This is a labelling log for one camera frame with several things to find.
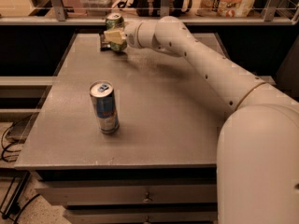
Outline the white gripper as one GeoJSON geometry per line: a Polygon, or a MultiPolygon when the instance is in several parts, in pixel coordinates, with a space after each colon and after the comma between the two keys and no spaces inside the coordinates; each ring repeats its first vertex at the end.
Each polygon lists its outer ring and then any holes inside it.
{"type": "Polygon", "coordinates": [[[157,39],[155,38],[155,21],[135,21],[127,24],[125,28],[114,28],[104,31],[106,41],[122,44],[125,41],[127,44],[136,49],[156,49],[158,47],[157,39]]]}

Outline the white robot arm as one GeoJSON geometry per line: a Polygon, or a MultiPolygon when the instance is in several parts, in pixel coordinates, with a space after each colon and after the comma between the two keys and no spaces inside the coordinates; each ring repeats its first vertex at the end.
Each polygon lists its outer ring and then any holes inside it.
{"type": "Polygon", "coordinates": [[[219,224],[299,224],[299,103],[198,41],[179,19],[107,18],[108,41],[184,58],[232,113],[217,146],[219,224]]]}

